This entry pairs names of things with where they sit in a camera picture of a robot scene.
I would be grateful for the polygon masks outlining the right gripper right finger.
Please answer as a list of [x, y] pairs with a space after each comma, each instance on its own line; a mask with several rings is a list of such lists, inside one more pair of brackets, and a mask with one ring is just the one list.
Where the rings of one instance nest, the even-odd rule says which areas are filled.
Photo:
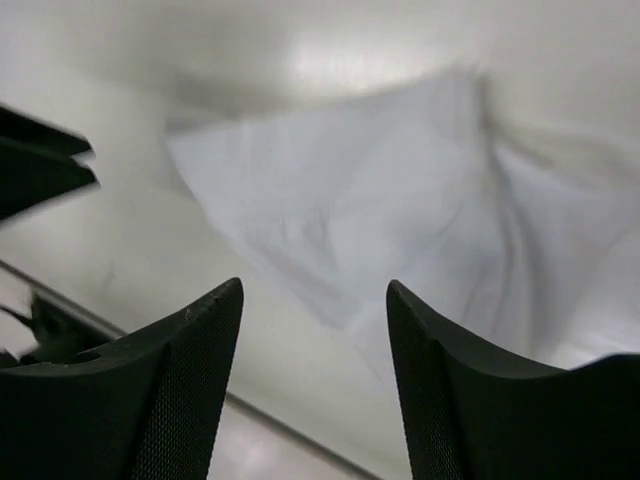
[[639, 358], [562, 370], [500, 348], [407, 287], [386, 293], [416, 479], [635, 479]]

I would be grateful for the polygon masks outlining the white skirt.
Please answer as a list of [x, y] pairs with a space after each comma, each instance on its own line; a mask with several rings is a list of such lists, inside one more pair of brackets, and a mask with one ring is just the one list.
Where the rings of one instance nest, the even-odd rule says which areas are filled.
[[574, 367], [639, 348], [639, 155], [491, 129], [462, 72], [168, 143], [210, 224], [395, 385], [392, 280], [471, 332]]

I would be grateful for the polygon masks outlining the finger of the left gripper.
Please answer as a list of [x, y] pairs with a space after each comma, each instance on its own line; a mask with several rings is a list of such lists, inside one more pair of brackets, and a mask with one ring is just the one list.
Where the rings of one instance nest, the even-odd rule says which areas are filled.
[[26, 210], [97, 179], [78, 155], [92, 153], [90, 143], [76, 135], [1, 108], [1, 218]]

